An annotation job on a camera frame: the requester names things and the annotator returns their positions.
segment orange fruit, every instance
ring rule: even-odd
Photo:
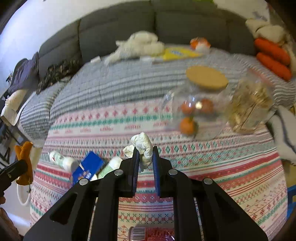
[[[192,117],[185,117],[180,122],[179,129],[182,134],[191,136],[197,132],[197,123],[192,119]]]
[[[181,110],[184,115],[191,115],[195,110],[195,105],[187,100],[181,105]]]
[[[211,100],[202,99],[200,102],[202,103],[202,108],[200,110],[201,112],[205,114],[211,114],[214,111],[214,104]]]

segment human hand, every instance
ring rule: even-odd
[[[4,204],[6,202],[5,197],[0,197],[0,204]]]

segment blue card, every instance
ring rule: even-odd
[[[73,185],[82,178],[90,180],[104,166],[104,161],[91,151],[81,162],[81,165],[84,170],[79,166],[72,174]]]

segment tan oval lid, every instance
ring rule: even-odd
[[[211,90],[224,89],[228,85],[225,75],[205,66],[192,66],[186,70],[187,78],[198,86]]]

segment metal bolt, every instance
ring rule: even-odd
[[[114,174],[115,174],[115,176],[120,176],[120,175],[123,174],[123,170],[117,169],[117,170],[114,171]]]
[[[79,181],[79,184],[81,185],[81,186],[84,186],[84,185],[86,185],[88,183],[88,180],[86,179],[86,178],[82,178],[82,179],[80,179],[80,181]]]
[[[178,174],[178,171],[177,171],[176,169],[170,169],[170,170],[168,171],[168,173],[169,173],[170,175],[174,176],[174,175],[177,175],[177,174]]]
[[[211,185],[213,183],[213,180],[211,178],[207,177],[207,178],[204,179],[204,183],[207,184],[207,185]]]

